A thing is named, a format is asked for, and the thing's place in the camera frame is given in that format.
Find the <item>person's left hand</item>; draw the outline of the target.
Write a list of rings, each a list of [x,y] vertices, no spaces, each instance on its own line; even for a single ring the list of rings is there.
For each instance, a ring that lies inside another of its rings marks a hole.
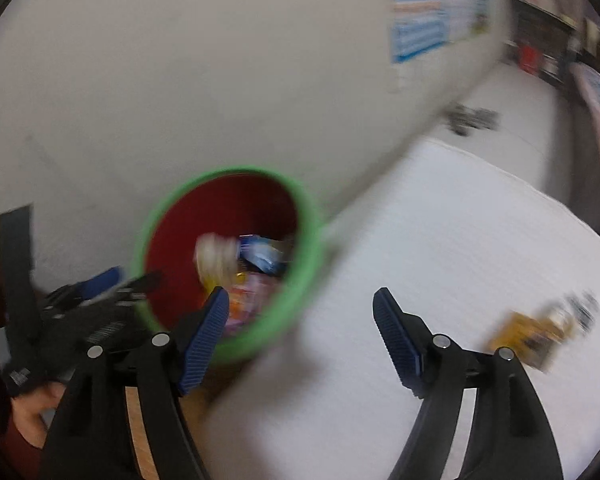
[[[60,382],[49,382],[10,399],[16,429],[35,448],[42,448],[47,436],[43,413],[58,408],[65,391],[66,386]]]

